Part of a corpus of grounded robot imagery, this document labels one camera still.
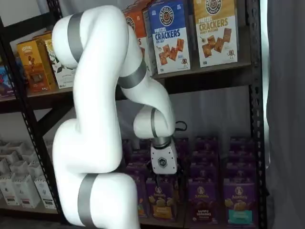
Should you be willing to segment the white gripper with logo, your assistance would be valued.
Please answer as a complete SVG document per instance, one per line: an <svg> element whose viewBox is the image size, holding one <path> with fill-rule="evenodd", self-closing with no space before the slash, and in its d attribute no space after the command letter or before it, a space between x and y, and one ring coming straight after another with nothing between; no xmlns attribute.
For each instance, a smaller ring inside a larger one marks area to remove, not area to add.
<svg viewBox="0 0 305 229"><path fill-rule="evenodd" d="M173 175L181 182L183 168L177 162L177 152L174 142L161 149L151 147L151 162L147 163L147 188L159 186L158 175Z"/></svg>

